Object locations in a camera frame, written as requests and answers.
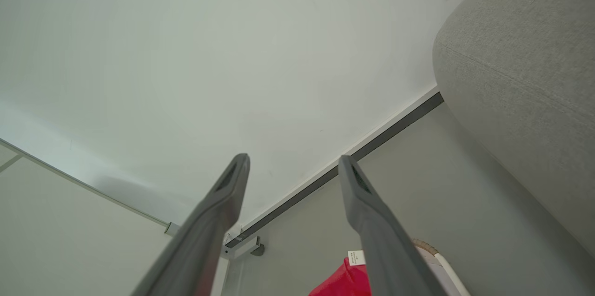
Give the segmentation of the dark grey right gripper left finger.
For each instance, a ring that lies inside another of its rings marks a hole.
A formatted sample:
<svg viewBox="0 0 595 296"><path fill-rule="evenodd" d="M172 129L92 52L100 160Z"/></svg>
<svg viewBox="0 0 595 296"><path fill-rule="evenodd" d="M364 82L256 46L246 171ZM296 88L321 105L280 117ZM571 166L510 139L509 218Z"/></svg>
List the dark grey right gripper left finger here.
<svg viewBox="0 0 595 296"><path fill-rule="evenodd" d="M210 296L225 233L238 221L250 158L234 156L131 296Z"/></svg>

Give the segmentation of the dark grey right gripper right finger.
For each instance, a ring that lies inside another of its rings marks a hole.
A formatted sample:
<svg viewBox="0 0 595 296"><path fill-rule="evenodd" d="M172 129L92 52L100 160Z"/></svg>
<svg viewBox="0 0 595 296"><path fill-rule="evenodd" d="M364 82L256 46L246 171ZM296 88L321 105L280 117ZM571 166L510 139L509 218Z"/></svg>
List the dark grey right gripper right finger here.
<svg viewBox="0 0 595 296"><path fill-rule="evenodd" d="M371 295L447 296L352 156L339 158L338 177L347 220L363 247Z"/></svg>

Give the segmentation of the red clothing item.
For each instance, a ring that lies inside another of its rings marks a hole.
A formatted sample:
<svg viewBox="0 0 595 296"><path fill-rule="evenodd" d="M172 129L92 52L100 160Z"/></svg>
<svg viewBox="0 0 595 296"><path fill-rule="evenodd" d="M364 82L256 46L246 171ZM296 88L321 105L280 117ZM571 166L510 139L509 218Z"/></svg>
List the red clothing item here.
<svg viewBox="0 0 595 296"><path fill-rule="evenodd" d="M364 251L348 251L342 265L308 296L371 296Z"/></svg>

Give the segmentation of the white laundry basket brown rim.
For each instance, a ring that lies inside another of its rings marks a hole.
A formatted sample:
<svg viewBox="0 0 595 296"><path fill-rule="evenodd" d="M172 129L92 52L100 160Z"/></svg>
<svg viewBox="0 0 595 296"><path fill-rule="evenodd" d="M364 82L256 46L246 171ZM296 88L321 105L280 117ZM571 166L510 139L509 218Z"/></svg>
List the white laundry basket brown rim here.
<svg viewBox="0 0 595 296"><path fill-rule="evenodd" d="M412 242L448 296L472 296L452 266L436 248L419 239L412 239Z"/></svg>

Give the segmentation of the grey fabric sofa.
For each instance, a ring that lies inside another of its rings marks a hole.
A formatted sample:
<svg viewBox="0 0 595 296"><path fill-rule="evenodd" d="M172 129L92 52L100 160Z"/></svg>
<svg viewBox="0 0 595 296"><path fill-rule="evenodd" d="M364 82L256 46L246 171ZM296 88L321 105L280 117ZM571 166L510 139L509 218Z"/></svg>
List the grey fabric sofa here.
<svg viewBox="0 0 595 296"><path fill-rule="evenodd" d="M595 0L464 0L433 68L459 123L595 257Z"/></svg>

